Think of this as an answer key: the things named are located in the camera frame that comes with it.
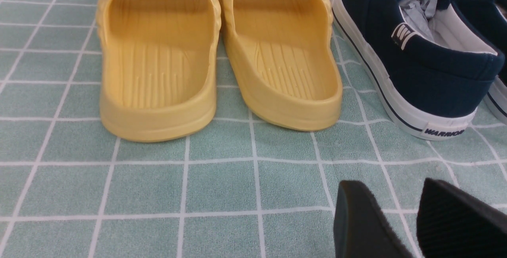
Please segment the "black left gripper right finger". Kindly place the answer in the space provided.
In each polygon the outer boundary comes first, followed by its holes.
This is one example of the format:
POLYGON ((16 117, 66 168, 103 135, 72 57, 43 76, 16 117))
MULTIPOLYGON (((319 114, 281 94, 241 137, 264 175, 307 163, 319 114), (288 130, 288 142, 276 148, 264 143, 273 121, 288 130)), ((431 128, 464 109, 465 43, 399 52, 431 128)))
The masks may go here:
POLYGON ((446 181, 427 178, 417 239, 426 258, 505 258, 507 216, 446 181))

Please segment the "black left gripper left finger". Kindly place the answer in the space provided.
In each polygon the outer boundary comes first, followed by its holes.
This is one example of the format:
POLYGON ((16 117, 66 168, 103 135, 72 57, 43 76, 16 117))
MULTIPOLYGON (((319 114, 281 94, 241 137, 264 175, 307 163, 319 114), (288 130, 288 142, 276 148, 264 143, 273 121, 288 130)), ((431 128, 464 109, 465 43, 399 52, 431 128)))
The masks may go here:
POLYGON ((412 258, 387 221, 369 188, 343 180, 337 191, 334 218, 337 258, 412 258))

